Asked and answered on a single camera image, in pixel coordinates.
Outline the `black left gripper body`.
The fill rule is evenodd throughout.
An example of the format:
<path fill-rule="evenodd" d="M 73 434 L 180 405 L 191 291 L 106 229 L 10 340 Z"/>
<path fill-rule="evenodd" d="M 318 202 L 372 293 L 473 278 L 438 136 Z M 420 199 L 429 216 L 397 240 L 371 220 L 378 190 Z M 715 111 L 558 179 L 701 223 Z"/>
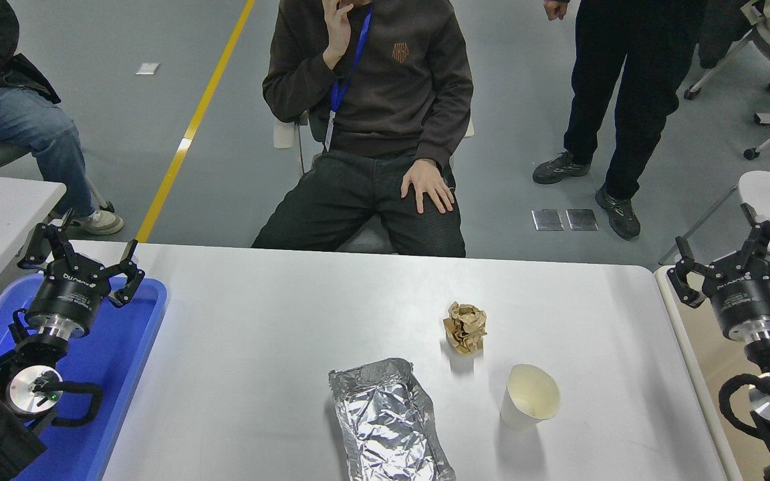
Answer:
<path fill-rule="evenodd" d="M 57 317 L 73 322 L 76 333 L 91 332 L 103 298 L 111 290 L 109 280 L 99 277 L 103 268 L 97 262 L 80 262 L 74 267 L 66 262 L 49 262 L 43 269 L 45 279 L 25 313 L 25 322 L 32 329 L 40 329 L 45 321 Z"/>

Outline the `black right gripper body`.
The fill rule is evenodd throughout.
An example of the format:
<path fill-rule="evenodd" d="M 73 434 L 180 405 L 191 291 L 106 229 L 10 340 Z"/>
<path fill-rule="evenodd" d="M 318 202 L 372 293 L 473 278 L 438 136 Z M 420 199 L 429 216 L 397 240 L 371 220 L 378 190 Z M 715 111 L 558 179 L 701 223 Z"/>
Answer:
<path fill-rule="evenodd" d="M 770 331 L 770 264 L 711 264 L 702 293 L 725 338 Z"/>

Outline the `lanyard person's left hand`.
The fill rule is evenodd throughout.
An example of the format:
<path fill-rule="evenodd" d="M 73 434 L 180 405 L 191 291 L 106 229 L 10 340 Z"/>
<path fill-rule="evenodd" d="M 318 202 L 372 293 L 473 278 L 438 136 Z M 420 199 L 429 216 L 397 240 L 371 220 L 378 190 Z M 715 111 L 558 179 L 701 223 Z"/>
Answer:
<path fill-rule="evenodd" d="M 424 214 L 425 200 L 431 201 L 442 215 L 455 210 L 455 196 L 441 176 L 437 162 L 432 159 L 416 159 L 406 171 L 400 187 L 401 198 L 407 198 L 410 190 L 414 192 L 418 215 Z"/>

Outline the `lanyard person's right hand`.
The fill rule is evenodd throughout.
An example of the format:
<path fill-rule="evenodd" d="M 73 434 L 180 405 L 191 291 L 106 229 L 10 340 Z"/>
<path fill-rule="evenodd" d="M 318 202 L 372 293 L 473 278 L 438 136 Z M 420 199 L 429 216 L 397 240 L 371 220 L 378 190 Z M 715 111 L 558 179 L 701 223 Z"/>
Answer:
<path fill-rule="evenodd" d="M 334 71 L 348 50 L 352 31 L 348 13 L 355 8 L 355 2 L 322 1 L 322 3 L 329 37 L 329 43 L 323 52 L 323 61 L 329 70 Z"/>

